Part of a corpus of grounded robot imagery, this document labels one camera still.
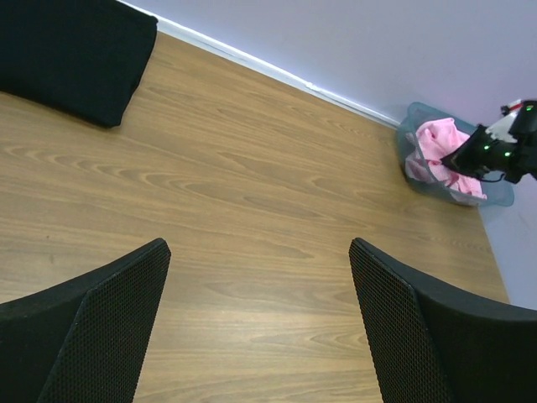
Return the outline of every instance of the translucent container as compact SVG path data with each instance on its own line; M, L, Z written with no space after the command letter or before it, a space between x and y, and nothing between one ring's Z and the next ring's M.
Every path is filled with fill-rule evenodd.
M441 112L433 107L428 107L427 105L419 102L414 102L409 106L408 116L399 126L396 138L397 138L397 149L399 153L399 162L401 163L401 168L404 172L404 164L406 157L414 153L416 147L407 140L407 133L411 133L414 136L414 142L418 144L418 139L416 138L416 131L418 128L425 122L430 120L437 120L443 118L454 118L455 125L457 129L463 133L472 134L475 131L475 127L470 123L463 122L460 119L455 118L447 113ZM430 182L426 183L423 181L417 181L413 178L406 176L406 180L409 182L416 191L420 193L425 193L430 196L438 197L442 200L448 202L453 202L456 204L462 204L465 206L504 206L509 207L513 205L514 202L514 193L513 187L507 181L500 181L496 183L487 183L481 182L482 192L487 195L487 199L482 199L481 197L470 196L459 191L455 191L445 186L441 181L438 181L432 174L429 169L429 166L425 162L425 158L421 149L418 148L418 153L420 155L420 163L426 169L430 175ZM500 173L491 172L488 174L485 179L490 181L496 180L500 177Z

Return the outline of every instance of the blue plastic container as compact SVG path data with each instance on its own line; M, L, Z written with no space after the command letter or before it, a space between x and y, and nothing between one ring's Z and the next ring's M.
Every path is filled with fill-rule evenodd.
M420 102L414 102L409 106L408 116L401 123L396 133L399 162L401 163L403 172L406 157L414 153L416 150L416 147L407 140L407 133L411 133L411 135L414 136L414 143L418 144L418 139L416 138L416 131L418 130L418 128L425 122L443 118L454 118L457 129L459 129L463 133L472 134L476 130L475 126L472 126L470 123L466 123L461 119L455 118L448 113L441 112L437 109L434 109L433 107L428 107L427 105ZM444 183L442 183L441 181L438 181L430 171L429 166L427 165L423 156L423 153L419 148L418 153L421 157L419 162L429 173L431 183L417 181L407 176L407 181L416 191L420 193L425 193L430 196L438 197L448 202L462 204L465 206L495 205L509 207L513 205L513 187L509 182L482 182L482 191L485 195L487 195L487 199L482 199L480 197L474 197L464 193L460 193L459 191L452 190L449 187L445 186ZM500 174L498 172L491 172L490 174L488 174L488 176L486 176L486 179L495 180L499 177Z

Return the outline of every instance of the pink towel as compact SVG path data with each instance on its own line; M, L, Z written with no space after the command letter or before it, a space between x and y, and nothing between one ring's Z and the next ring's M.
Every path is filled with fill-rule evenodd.
M441 163L441 158L455 151L470 136L456 129L453 118L440 120L432 120L423 123L416 132L416 138L419 144L415 144L414 136L407 133L407 140L416 146L416 151L406 157L405 172L410 178L426 183L433 183L435 178L441 181L447 187L486 199L487 195L483 194L481 183L474 178L457 174L449 170ZM423 161L420 158L417 147L421 148L421 152L425 157L425 161L429 166L430 171L435 178L432 178L423 166ZM451 194L459 202L465 202L465 197Z

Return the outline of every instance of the plastic bin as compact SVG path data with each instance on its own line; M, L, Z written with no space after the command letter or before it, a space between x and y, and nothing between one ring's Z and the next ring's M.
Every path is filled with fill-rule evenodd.
M463 133L472 134L476 129L476 127L472 126L470 123L466 123L461 119L449 115L448 113L441 112L437 109L434 109L433 107L428 107L427 105L420 102L414 102L409 106L408 116L401 123L396 133L399 162L401 164L403 172L406 157L415 152L414 145L410 143L406 138L407 133L411 133L414 136L414 142L417 144L418 141L415 137L417 129L425 122L443 118L454 118L456 127ZM415 179L409 178L405 174L410 186L412 186L416 191L420 193L425 193L430 196L438 197L448 202L462 204L465 206L495 205L509 207L513 205L513 187L509 182L482 182L482 191L485 195L487 195L487 199L470 196L459 191L452 190L449 187L445 186L442 182L437 181L436 178L433 176L432 172L430 171L429 166L425 162L425 158L423 156L423 153L421 152L421 149L418 149L418 152L421 157L421 164L424 166L424 168L430 175L431 183L417 181ZM486 179L495 180L499 177L499 172L491 172L486 176Z

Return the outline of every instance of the black object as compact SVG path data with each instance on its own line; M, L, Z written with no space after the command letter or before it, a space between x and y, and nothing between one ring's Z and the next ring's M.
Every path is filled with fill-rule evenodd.
M493 139L486 130L479 125L461 147L441 159L442 164L480 181L495 170L503 172L505 180L512 183L519 183L526 174L537 179L537 101L522 102L509 129L516 143Z
M133 400L170 251L163 239L0 305L0 401Z
M362 239L349 254L385 403L537 401L537 311L460 290Z
M0 1L0 91L112 127L138 87L157 19L116 0Z

